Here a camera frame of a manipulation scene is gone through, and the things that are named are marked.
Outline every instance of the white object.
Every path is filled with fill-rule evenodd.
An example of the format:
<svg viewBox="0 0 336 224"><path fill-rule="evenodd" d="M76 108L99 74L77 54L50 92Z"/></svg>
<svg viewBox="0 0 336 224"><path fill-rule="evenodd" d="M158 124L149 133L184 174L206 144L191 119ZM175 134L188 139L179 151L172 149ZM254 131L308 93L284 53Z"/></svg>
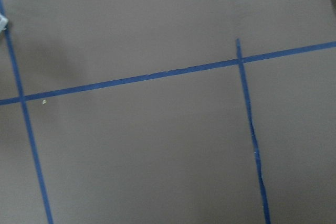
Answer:
<svg viewBox="0 0 336 224"><path fill-rule="evenodd" d="M0 14L0 32L2 30L4 30L4 28L7 25L7 23L8 23L8 19L5 16L3 16L3 15Z"/></svg>

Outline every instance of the vertical blue line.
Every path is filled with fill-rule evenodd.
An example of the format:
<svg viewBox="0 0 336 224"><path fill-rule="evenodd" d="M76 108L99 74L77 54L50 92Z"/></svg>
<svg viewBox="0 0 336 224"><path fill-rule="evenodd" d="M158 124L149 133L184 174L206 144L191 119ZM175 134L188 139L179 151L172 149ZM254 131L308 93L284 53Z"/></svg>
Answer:
<svg viewBox="0 0 336 224"><path fill-rule="evenodd" d="M266 188L265 188L265 185L264 185L264 180L262 179L259 146L258 146L258 141L257 141L257 138L256 138L254 127L253 127L251 100L250 100L250 95L249 95L249 92L248 92L248 86L247 86L243 56L242 56L242 53L241 53L241 47L240 47L240 40L239 39L237 39L237 41L236 41L236 46L237 46L237 58L238 58L240 78L241 78L242 86L243 86L248 123L249 123L249 127L250 127L251 138L252 138L253 147L254 147L254 157L255 157L257 172L258 172L260 193L261 193L261 198L262 198L262 203L263 203L263 208L264 208L265 223L266 224L271 224L269 208L268 208L268 201L267 201L267 194L266 194Z"/></svg>
<svg viewBox="0 0 336 224"><path fill-rule="evenodd" d="M3 15L5 15L5 10L4 10L2 0L0 0L0 12ZM30 117L29 117L29 113L28 113L26 99L25 99L25 95L24 95L24 92L23 92L23 86L22 86L22 82L21 82L21 78L20 78L20 74L19 74L19 68L18 68L18 65L17 65L17 62L16 62L16 58L15 58L15 53L14 53L14 48L13 48L9 28L7 28L4 31L4 33L5 33L5 38L6 38L6 42L7 42L9 57L10 57L10 60L12 62L13 72L14 72L14 76L15 76L15 82L16 82L18 93L19 93L19 99L20 99L20 103L21 103L22 113L24 115L24 119L25 119L25 123L26 123L26 129L27 129L27 133L28 133L28 137L29 137L30 148L31 148L31 152L33 154L35 170L36 170L36 173L37 173L38 183L39 183L40 191L41 191L41 194L42 194L44 208L45 208L45 211L46 211L48 223L53 224L54 222L53 222L53 219L52 219L53 217L51 215L47 189L46 189L45 182L44 182L44 179L43 179L41 164L40 164L40 161L39 161L37 147L36 147L35 138L34 138L34 134L33 134L33 128L32 128L31 122L30 122Z"/></svg>

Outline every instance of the blue line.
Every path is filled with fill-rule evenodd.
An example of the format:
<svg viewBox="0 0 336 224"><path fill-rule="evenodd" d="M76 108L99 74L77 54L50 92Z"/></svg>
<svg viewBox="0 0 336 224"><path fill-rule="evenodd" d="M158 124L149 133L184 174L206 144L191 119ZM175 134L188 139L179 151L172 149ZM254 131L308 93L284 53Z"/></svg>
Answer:
<svg viewBox="0 0 336 224"><path fill-rule="evenodd" d="M158 79L158 78L163 78L163 77L168 77L168 76L176 76L179 74L233 66L237 64L238 64L238 61L236 59L220 61L220 62L199 65L199 66L194 66L194 67L189 67L189 68L184 68L184 69L176 69L176 70L170 70L166 72L145 74L143 76L135 76L135 77L129 77L129 78L124 78L124 79L119 79L119 80L105 81L105 82L99 82L99 83L94 83L94 84L89 84L89 85L83 85L83 86L78 86L78 87L73 87L73 88L68 88L68 89L60 89L60 90L43 92L43 93L38 93L38 94L30 94L26 96L26 100L30 101L30 100L36 100L36 99L41 99L41 98L46 98L46 97L54 97L56 95L77 93L77 92L93 90L93 89L101 89L101 88L106 88L106 87L111 87L111 86L123 85L127 83L147 81L147 80Z"/></svg>
<svg viewBox="0 0 336 224"><path fill-rule="evenodd" d="M2 0L0 0L0 12L3 15L5 15L5 10L4 10L4 7L3 7ZM34 138L34 134L33 134L33 128L32 128L31 122L30 122L30 118L29 118L28 108L27 108L27 104L26 104L26 100L25 100L25 96L24 96L24 92L23 92L23 86L22 86L22 82L21 82L21 78L20 78L20 74L19 74L19 68L18 68L18 65L17 65L17 62L16 62L16 58L15 58L15 53L14 53L13 43L12 43L12 39L11 39L11 34L9 33L9 28L7 28L4 31L4 33L5 33L5 38L6 38L6 41L7 41L8 53L9 53L9 56L10 56L10 60L12 62L12 67L13 67L13 72L14 72L14 76L15 76L16 86L17 86L17 90L18 90L18 93L19 93L19 101L21 102L22 112L23 112L23 115L24 115L25 123L26 123L26 129L27 129L27 133L28 133L28 137L29 137L31 152L33 154L35 170L36 170L36 173L37 173L37 178L38 178L38 182L39 182L39 186L40 186L40 190L41 190L41 194L42 194L42 199L43 199L48 223L53 224L54 222L53 222L53 219L52 219L53 217L51 215L51 210L50 210L50 205L49 205L49 200L48 200L48 195L47 195L47 189L46 189L44 179L43 179L42 169L41 169L41 165L40 165L40 161L39 161L39 157L38 157L38 153L37 153L37 147L36 147L36 143L35 143L35 138Z"/></svg>
<svg viewBox="0 0 336 224"><path fill-rule="evenodd" d="M6 104L12 104L20 102L20 97L13 97L13 98L7 98L0 100L0 105L6 105Z"/></svg>
<svg viewBox="0 0 336 224"><path fill-rule="evenodd" d="M267 194L266 194L266 188L265 188L265 185L264 185L264 181L262 179L259 146L258 146L258 141L257 141L257 138L256 138L254 127L253 127L251 100L250 100L250 96L249 96L249 92L248 92L245 68L244 68L244 64L243 64L243 57L242 57L242 53L241 53L239 39L237 39L237 41L236 41L236 46L237 46L237 58L238 58L240 78L242 80L242 86L243 86L243 92L244 92L244 98L245 98L245 105L246 105L247 116L248 116L248 123L249 123L249 127L250 127L251 138L252 138L253 147L254 147L254 156L255 156L255 161L256 161L256 165L257 165L259 187L260 187L260 193L261 193L261 198L262 198L262 203L263 203L263 208L264 208L265 223L266 224L271 224L269 208L268 208L268 201L267 201Z"/></svg>
<svg viewBox="0 0 336 224"><path fill-rule="evenodd" d="M287 50L278 51L278 52L270 52L267 54L253 55L253 56L244 58L243 62L247 63L247 62L258 61L258 60L266 60L266 59L271 59L271 58L277 58L277 57L282 57L282 56L287 56L287 55L296 55L296 54L301 54L303 52L311 52L311 51L328 49L328 48L333 48L333 47L336 47L336 41L312 45L312 46L306 46L306 47L287 49Z"/></svg>

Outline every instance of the concrete floor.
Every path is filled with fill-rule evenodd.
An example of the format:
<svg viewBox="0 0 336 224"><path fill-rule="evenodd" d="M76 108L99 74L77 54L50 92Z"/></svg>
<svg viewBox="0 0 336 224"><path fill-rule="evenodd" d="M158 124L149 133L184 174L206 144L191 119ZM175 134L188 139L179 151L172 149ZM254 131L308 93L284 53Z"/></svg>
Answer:
<svg viewBox="0 0 336 224"><path fill-rule="evenodd" d="M336 41L334 0L2 1L25 95ZM244 64L271 223L336 222L334 53ZM55 224L265 223L237 65L42 100ZM0 223L46 224L19 100L0 115Z"/></svg>

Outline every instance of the gray floor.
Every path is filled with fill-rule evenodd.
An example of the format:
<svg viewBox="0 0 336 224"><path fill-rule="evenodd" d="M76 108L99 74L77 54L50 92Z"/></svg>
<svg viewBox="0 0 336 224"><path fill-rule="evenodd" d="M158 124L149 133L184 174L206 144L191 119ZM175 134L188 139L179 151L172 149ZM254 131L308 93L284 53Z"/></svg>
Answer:
<svg viewBox="0 0 336 224"><path fill-rule="evenodd" d="M25 94L336 40L333 0L3 2ZM336 222L335 52L245 64L272 223ZM265 223L238 66L27 105L55 224ZM46 224L20 104L0 115L0 223Z"/></svg>

